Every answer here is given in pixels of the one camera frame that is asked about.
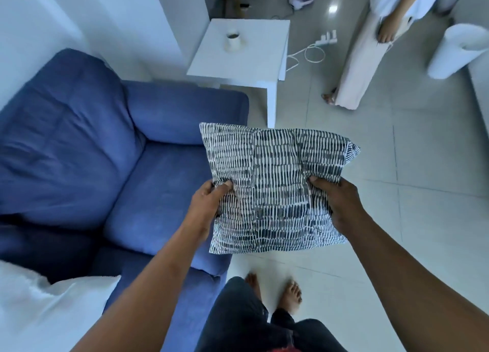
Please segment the person's left hand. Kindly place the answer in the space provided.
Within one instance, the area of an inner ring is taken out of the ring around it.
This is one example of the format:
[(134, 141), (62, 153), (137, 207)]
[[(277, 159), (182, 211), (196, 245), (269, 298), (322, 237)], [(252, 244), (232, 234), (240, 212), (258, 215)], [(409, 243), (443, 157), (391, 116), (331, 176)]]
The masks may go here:
[(212, 180), (208, 180), (194, 193), (182, 226), (203, 243), (210, 232), (210, 226), (217, 215), (220, 201), (225, 195), (212, 195)]

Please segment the person's right hand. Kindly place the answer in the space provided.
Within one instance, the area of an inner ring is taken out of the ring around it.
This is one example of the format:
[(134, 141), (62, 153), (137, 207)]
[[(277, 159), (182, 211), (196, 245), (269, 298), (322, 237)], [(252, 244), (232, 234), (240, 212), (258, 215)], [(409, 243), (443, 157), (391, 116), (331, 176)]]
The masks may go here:
[(360, 200), (356, 185), (341, 177), (333, 183), (333, 192), (326, 194), (334, 227), (346, 237), (354, 228), (361, 227), (370, 218)]

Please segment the black white striped cushion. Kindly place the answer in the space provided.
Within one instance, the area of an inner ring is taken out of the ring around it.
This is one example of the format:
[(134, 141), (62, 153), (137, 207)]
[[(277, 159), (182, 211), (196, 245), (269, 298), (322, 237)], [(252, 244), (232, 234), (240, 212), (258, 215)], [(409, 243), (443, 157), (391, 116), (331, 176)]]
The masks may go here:
[(316, 176), (339, 183), (361, 148), (339, 134), (200, 123), (215, 186), (233, 187), (220, 201), (209, 252), (215, 255), (303, 251), (344, 244)]

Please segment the person's left forearm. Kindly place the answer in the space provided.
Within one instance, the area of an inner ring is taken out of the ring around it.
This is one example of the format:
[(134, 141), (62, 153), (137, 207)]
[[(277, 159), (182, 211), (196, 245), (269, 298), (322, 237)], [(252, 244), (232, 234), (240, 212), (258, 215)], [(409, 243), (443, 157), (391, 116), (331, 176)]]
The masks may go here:
[(160, 352), (209, 226), (183, 223), (71, 352)]

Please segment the person's right forearm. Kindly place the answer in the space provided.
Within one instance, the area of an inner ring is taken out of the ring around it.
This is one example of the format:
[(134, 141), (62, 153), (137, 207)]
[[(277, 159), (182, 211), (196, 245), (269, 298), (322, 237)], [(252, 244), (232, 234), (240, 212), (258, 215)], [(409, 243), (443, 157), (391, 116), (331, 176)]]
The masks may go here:
[(429, 272), (364, 211), (333, 213), (407, 352), (489, 352), (489, 315)]

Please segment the person's left foot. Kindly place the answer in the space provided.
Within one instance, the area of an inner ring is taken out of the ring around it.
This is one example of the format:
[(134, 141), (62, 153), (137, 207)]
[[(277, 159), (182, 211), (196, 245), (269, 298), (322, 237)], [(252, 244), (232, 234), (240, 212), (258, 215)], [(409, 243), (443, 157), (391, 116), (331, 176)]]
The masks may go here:
[(260, 284), (256, 273), (249, 272), (244, 280), (250, 286), (256, 298), (262, 301)]

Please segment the person's right foot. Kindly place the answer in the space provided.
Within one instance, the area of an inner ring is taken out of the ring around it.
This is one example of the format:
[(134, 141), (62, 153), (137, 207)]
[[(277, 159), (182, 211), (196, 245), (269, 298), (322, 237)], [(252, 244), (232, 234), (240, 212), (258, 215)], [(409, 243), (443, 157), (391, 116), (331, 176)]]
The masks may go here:
[(276, 310), (283, 310), (294, 315), (302, 304), (302, 291), (295, 280), (290, 280), (278, 301)]

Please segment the blue fabric sofa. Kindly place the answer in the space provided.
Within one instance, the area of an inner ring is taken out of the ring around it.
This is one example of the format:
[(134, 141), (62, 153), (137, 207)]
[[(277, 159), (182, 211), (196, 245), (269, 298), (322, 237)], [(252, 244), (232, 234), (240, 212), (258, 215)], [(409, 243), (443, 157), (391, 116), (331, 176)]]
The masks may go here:
[[(248, 112), (242, 92), (124, 81), (100, 58), (59, 51), (0, 111), (0, 261), (50, 284), (121, 276), (104, 313), (211, 180), (199, 124), (243, 126)], [(209, 252), (211, 232), (163, 351), (194, 351), (223, 287), (230, 256)]]

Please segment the white side table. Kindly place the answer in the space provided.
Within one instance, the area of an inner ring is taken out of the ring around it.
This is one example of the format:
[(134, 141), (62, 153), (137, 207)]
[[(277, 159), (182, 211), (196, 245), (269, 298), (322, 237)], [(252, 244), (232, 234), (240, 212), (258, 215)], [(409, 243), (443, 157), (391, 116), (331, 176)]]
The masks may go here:
[[(237, 52), (225, 49), (230, 31), (241, 34), (242, 45)], [(289, 35), (289, 20), (212, 19), (187, 75), (265, 89), (267, 127), (275, 128), (278, 82), (286, 78)]]

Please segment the person's legs in dark trousers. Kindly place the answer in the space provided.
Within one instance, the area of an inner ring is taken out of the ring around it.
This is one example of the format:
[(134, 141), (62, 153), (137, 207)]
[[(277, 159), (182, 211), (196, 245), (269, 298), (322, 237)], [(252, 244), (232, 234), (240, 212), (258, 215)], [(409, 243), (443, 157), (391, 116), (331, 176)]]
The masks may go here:
[(268, 310), (244, 278), (233, 277), (218, 295), (195, 352), (347, 352), (317, 319), (295, 321), (278, 306)]

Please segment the white power strip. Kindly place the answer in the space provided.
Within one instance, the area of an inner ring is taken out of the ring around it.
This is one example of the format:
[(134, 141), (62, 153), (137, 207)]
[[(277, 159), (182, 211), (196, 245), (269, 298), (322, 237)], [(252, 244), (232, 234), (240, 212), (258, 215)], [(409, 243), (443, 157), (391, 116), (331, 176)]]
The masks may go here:
[(326, 34), (322, 34), (320, 39), (315, 41), (315, 47), (322, 47), (326, 45), (334, 45), (338, 43), (337, 30), (327, 31)]

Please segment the white cylindrical bin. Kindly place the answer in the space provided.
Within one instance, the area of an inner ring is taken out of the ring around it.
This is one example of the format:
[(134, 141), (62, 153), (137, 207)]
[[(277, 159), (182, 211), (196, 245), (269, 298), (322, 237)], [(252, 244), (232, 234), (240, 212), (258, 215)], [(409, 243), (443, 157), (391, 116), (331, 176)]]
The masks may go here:
[(474, 24), (458, 23), (445, 30), (434, 52), (427, 74), (446, 79), (489, 50), (489, 30)]

